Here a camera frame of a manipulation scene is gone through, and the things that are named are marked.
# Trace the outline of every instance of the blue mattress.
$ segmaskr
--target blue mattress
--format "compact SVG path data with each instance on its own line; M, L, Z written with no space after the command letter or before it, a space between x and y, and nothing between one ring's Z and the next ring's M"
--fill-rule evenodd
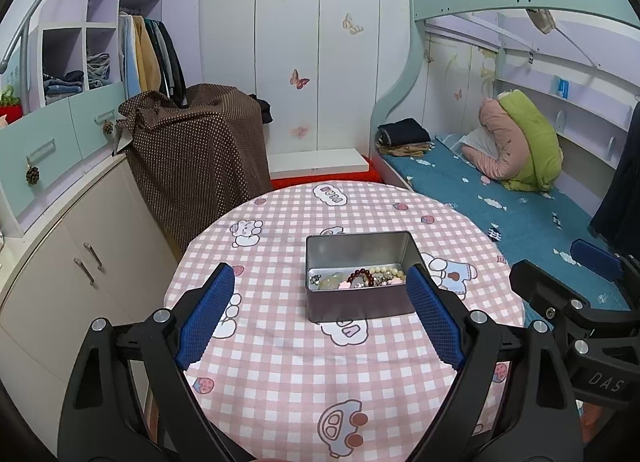
M496 242L510 265L529 260L587 298L594 308L626 311L628 305L618 288L577 264L569 254L575 239L582 238L606 249L589 235L589 215L554 188L550 194L509 191L499 182L453 154L442 143L422 159L383 158L413 189L449 204L467 216ZM526 323L537 315L526 307Z

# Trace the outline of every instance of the red pot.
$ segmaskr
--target red pot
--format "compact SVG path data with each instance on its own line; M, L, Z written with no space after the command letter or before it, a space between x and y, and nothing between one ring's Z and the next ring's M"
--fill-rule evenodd
M13 123L22 117L22 107L14 105L11 107L0 107L0 117L6 115L5 121Z

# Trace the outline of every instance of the beaded bracelet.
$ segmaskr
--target beaded bracelet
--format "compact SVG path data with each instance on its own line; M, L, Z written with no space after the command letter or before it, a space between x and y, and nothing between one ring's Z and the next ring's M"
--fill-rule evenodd
M368 287L373 287L373 276L371 275L371 273L369 272L369 269L356 269L354 273L351 273L349 275L349 278L347 278L347 282L351 283L353 282L353 280L355 280L357 277L364 277L367 279L367 282L369 282L369 285L367 285Z

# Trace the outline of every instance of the green blanket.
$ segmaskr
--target green blanket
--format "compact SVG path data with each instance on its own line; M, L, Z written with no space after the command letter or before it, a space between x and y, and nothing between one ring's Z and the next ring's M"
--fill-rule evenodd
M520 90L503 96L499 102L522 129L531 152L519 174L502 184L517 191L550 191L552 182L562 170L562 152L556 130Z

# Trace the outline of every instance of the pink checkered tablecloth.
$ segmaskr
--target pink checkered tablecloth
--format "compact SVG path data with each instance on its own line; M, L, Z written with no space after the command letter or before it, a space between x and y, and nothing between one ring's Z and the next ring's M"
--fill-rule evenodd
M242 204L189 246L166 293L172 307L219 262L236 291L186 377L205 414L258 458L404 461L455 372L415 314L316 325L306 319L305 240L408 230L437 283L506 325L522 325L510 268L468 218L418 193L365 182L305 184ZM498 364L476 431L493 424Z

